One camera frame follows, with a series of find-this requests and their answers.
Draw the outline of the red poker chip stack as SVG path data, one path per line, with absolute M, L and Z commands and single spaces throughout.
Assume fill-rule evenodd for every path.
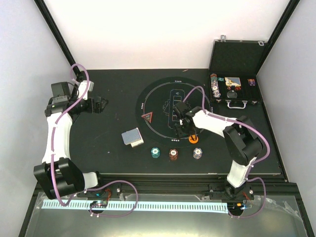
M 169 158 L 172 161 L 176 160 L 178 158 L 178 151 L 176 149 L 171 149 L 169 151 Z

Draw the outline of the triangular red dealer button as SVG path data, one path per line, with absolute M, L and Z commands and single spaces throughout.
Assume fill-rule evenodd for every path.
M 148 112 L 146 114 L 143 114 L 143 115 L 141 115 L 141 118 L 143 118 L 148 123 L 151 123 L 152 122 L 152 118 L 153 118 L 153 112 Z

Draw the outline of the green poker chip stack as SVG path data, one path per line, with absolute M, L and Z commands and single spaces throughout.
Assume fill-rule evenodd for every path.
M 157 147 L 153 147 L 151 149 L 151 155 L 153 158 L 159 158 L 160 157 L 160 150 Z

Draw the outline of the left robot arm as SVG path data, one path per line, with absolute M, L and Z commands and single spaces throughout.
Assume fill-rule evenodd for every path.
M 34 176 L 49 199 L 83 192 L 88 189 L 95 197 L 106 191 L 97 171 L 83 173 L 70 157 L 70 131 L 80 113 L 100 114 L 108 104 L 102 97 L 58 102 L 51 98 L 45 109 L 48 124 L 47 145 L 40 165 L 34 167 Z

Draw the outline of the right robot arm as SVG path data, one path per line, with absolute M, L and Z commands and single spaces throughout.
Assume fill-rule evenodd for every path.
M 180 121 L 175 125 L 178 137 L 188 136 L 196 142 L 197 132 L 202 129 L 225 139 L 232 165 L 225 181 L 224 192 L 230 199 L 240 196 L 258 155 L 264 148 L 267 149 L 267 153 L 263 159 L 270 153 L 267 139 L 253 128 L 251 120 L 245 116 L 228 118 L 203 110 L 201 107 L 190 110 L 184 102 L 174 105 L 173 111 Z

